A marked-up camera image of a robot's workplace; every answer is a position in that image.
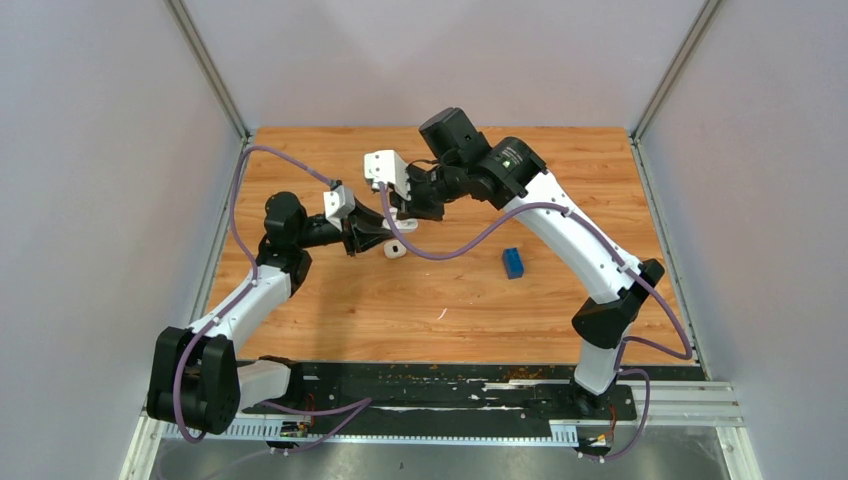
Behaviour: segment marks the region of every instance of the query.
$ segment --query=wooden table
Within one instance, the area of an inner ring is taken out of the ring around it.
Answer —
[[[651,215],[621,128],[486,128],[491,144],[514,135],[547,162],[565,191],[619,245],[639,258],[661,258]],[[331,178],[341,178],[379,211],[362,176],[362,156],[397,150],[406,161],[431,158],[416,128],[262,128],[256,144],[281,149]],[[325,186],[264,152],[250,159],[236,208],[247,245],[263,235],[265,200],[279,191],[300,197],[308,214],[323,211]],[[410,239],[431,252],[465,244],[501,214],[463,199],[441,223],[420,222]],[[518,247],[523,278],[508,280],[504,248]],[[312,269],[301,289],[278,307],[240,352],[297,360],[381,362],[574,363],[580,338],[571,317],[586,300],[577,277],[541,240],[508,222],[463,257],[433,262],[407,254],[389,260],[382,248],[355,258],[341,245],[310,250]],[[210,307],[235,288],[248,262],[228,238]],[[676,309],[666,275],[659,291]],[[632,333],[680,348],[669,320],[648,300]],[[630,363],[679,363],[631,345]]]

